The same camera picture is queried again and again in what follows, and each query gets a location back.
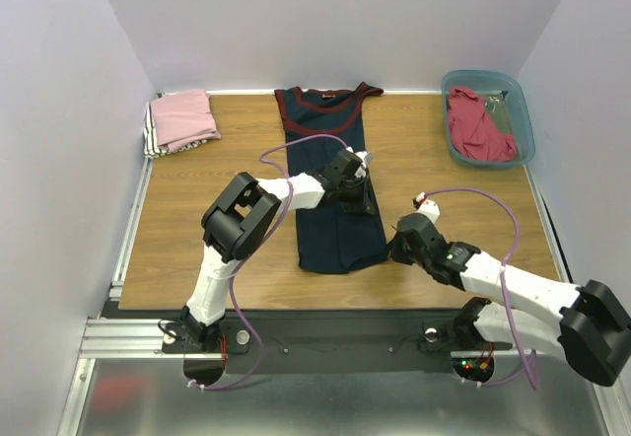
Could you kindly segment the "navy jersey tank top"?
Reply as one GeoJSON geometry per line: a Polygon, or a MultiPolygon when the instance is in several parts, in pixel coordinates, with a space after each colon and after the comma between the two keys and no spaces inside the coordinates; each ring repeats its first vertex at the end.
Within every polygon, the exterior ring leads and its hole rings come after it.
{"type": "Polygon", "coordinates": [[[366,149],[363,101],[381,88],[361,83],[353,90],[279,89],[275,99],[285,132],[290,175],[313,174],[324,188],[315,209],[296,212],[299,267],[344,274],[386,261],[386,234],[369,174],[350,173],[342,151],[366,149]]]}

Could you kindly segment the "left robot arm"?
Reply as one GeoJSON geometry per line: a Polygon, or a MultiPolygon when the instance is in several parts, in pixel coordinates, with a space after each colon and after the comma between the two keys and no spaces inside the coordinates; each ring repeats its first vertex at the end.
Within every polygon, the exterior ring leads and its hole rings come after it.
{"type": "Polygon", "coordinates": [[[368,200],[372,154],[344,147],[319,168],[263,180],[243,172],[219,194],[201,219],[203,256],[196,284],[180,312],[185,339],[196,350],[220,342],[231,283],[239,269],[293,210],[341,203],[372,212],[368,200]]]}

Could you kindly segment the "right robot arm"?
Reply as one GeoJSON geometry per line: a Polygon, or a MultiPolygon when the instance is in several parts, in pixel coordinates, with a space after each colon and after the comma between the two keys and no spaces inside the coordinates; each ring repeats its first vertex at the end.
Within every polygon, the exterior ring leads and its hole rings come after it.
{"type": "Polygon", "coordinates": [[[510,265],[480,248],[449,242],[423,213],[400,218],[392,258],[416,264],[435,281],[481,299],[454,323],[456,341],[522,344],[564,359],[581,377],[612,386],[630,359],[630,315],[613,292],[550,280],[510,265]]]}

